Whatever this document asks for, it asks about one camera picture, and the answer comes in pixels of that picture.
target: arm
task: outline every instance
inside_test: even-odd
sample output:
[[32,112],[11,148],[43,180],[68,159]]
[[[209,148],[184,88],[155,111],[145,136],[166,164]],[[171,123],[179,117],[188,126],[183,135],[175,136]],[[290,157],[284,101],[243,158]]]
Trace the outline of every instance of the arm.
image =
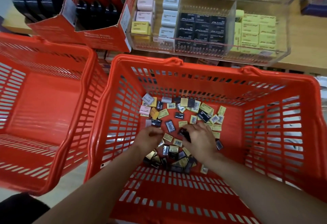
[[133,145],[34,224],[105,224],[133,170],[162,139],[159,128],[140,131]]
[[217,151],[210,127],[184,126],[192,143],[183,145],[221,176],[262,223],[326,223],[327,204],[289,185],[238,164]]

